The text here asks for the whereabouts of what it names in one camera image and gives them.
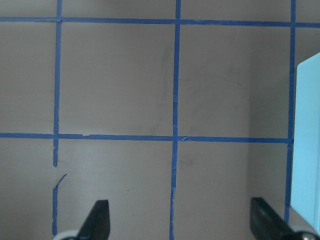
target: light blue board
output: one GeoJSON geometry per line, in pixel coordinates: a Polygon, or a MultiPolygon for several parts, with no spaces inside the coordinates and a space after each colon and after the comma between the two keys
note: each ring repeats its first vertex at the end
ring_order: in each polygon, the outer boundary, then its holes
{"type": "Polygon", "coordinates": [[[297,67],[291,206],[320,233],[320,53],[297,67]]]}

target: blue tape grid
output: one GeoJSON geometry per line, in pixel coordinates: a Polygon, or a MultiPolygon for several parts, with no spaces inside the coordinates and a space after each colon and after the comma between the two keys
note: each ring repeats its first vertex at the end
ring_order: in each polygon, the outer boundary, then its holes
{"type": "MultiPolygon", "coordinates": [[[[228,142],[228,143],[275,143],[287,144],[286,190],[284,219],[289,221],[291,175],[293,154],[293,120],[294,120],[294,90],[295,90],[295,35],[296,28],[320,28],[320,23],[296,22],[296,0],[291,0],[290,22],[273,21],[236,21],[236,20],[199,20],[181,19],[181,0],[176,0],[175,19],[141,19],[141,18],[95,18],[95,17],[62,17],[63,1],[57,1],[56,17],[0,17],[0,22],[56,22],[55,46],[55,78],[54,78],[54,130],[53,134],[41,133],[0,133],[0,138],[20,139],[53,139],[53,165],[58,164],[59,139],[84,140],[130,140],[130,141],[172,141],[171,165],[171,202],[170,202],[170,240],[174,240],[174,194],[176,189],[178,142],[228,142]],[[146,135],[103,135],[91,134],[59,134],[59,98],[60,98],[60,58],[61,58],[61,29],[63,22],[74,23],[112,23],[112,24],[161,24],[175,25],[174,42],[174,79],[173,79],[173,134],[172,136],[146,136],[146,135]],[[179,52],[180,52],[180,26],[181,25],[222,25],[222,26],[265,26],[290,28],[290,77],[289,77],[289,111],[288,111],[288,137],[287,138],[252,138],[252,137],[215,137],[215,136],[178,136],[178,86],[179,86],[179,52]]],[[[53,189],[52,196],[52,234],[57,234],[58,214],[58,186],[53,189]]]]}

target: light blue panel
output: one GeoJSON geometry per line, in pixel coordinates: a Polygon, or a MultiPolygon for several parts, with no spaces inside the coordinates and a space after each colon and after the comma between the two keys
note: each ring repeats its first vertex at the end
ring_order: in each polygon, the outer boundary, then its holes
{"type": "Polygon", "coordinates": [[[320,53],[297,67],[291,206],[320,233],[320,53]]]}

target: grid square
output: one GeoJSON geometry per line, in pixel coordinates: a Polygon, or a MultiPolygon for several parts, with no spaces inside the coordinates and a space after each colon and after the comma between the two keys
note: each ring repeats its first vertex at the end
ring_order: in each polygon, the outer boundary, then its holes
{"type": "Polygon", "coordinates": [[[179,135],[286,138],[290,29],[181,26],[179,135]]]}
{"type": "Polygon", "coordinates": [[[0,17],[55,17],[56,0],[1,0],[0,17]]]}
{"type": "Polygon", "coordinates": [[[172,19],[175,0],[64,0],[63,15],[86,18],[172,19]]]}
{"type": "Polygon", "coordinates": [[[254,239],[251,197],[284,212],[286,155],[286,144],[179,143],[175,239],[254,239]]]}
{"type": "Polygon", "coordinates": [[[298,64],[320,53],[319,39],[319,28],[297,28],[295,30],[295,69],[298,64]]]}
{"type": "Polygon", "coordinates": [[[65,23],[59,125],[73,134],[172,134],[174,26],[65,23]]]}
{"type": "Polygon", "coordinates": [[[0,132],[53,132],[55,24],[0,22],[0,132]]]}
{"type": "Polygon", "coordinates": [[[110,239],[167,240],[171,142],[60,141],[58,231],[79,229],[96,200],[109,200],[110,239]]]}
{"type": "Polygon", "coordinates": [[[52,140],[0,139],[2,239],[51,239],[52,140]]]}
{"type": "Polygon", "coordinates": [[[290,0],[183,0],[184,19],[290,22],[290,0]]]}
{"type": "Polygon", "coordinates": [[[296,0],[296,21],[320,23],[320,4],[318,0],[296,0]]]}

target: black object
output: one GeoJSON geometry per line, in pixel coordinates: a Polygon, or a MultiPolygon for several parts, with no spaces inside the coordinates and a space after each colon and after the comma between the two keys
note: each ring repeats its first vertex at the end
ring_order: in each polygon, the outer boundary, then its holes
{"type": "Polygon", "coordinates": [[[80,228],[77,237],[68,237],[63,240],[107,240],[109,234],[109,203],[108,200],[98,200],[80,228]]]}
{"type": "Polygon", "coordinates": [[[310,232],[294,232],[262,197],[251,198],[250,229],[257,240],[320,240],[310,232]]]}

